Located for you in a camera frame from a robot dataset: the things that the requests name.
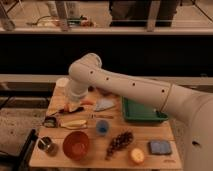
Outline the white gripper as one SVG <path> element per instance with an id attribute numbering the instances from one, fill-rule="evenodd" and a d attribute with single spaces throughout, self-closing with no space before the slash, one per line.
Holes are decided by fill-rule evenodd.
<path id="1" fill-rule="evenodd" d="M 87 95 L 87 91 L 83 93 L 76 94 L 70 88 L 65 90 L 65 97 L 68 103 L 66 103 L 61 109 L 66 111 L 72 111 L 80 107 L 80 101 Z"/>

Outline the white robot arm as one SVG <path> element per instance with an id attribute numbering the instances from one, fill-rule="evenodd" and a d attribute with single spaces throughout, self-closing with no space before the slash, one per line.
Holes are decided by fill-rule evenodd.
<path id="1" fill-rule="evenodd" d="M 175 117 L 187 126 L 184 171 L 213 171 L 213 93 L 104 70 L 88 53 L 69 66 L 68 99 L 78 102 L 94 86 Z"/>

